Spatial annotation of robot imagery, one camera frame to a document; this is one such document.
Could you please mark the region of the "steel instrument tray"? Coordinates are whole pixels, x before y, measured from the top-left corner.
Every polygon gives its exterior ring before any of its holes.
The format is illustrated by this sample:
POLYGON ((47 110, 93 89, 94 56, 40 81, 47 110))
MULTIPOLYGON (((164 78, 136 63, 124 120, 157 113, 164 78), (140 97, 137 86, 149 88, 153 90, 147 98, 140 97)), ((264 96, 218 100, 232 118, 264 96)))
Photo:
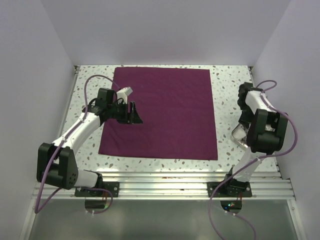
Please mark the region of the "steel instrument tray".
POLYGON ((239 123, 232 131, 230 135, 230 139, 236 143, 240 148, 246 150, 248 148, 247 145, 247 134, 248 128, 239 123))

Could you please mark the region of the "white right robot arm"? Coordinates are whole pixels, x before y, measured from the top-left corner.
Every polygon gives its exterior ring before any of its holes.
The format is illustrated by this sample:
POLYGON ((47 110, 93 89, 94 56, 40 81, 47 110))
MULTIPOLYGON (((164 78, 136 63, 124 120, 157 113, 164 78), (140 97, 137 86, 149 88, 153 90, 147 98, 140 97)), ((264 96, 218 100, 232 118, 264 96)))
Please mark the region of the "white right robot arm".
POLYGON ((241 109, 239 123, 247 128, 244 155, 239 163, 226 174, 223 192, 235 196, 247 187, 261 157, 268 157, 281 150, 285 140, 288 119, 275 110, 265 91, 245 82, 239 86, 237 104, 241 109))

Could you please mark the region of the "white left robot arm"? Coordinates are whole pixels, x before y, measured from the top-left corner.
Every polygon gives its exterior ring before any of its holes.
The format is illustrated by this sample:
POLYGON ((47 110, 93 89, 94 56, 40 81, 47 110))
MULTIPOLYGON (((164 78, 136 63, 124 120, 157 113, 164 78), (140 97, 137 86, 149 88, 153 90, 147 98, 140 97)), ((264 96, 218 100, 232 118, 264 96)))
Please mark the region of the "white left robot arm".
POLYGON ((36 180, 61 189, 86 188, 92 196, 103 193, 102 175, 78 169, 76 153, 89 136, 110 119, 120 124, 142 124, 136 104, 128 101, 131 87, 119 91, 100 88, 97 97, 87 103, 79 119, 52 143, 38 148, 36 180))

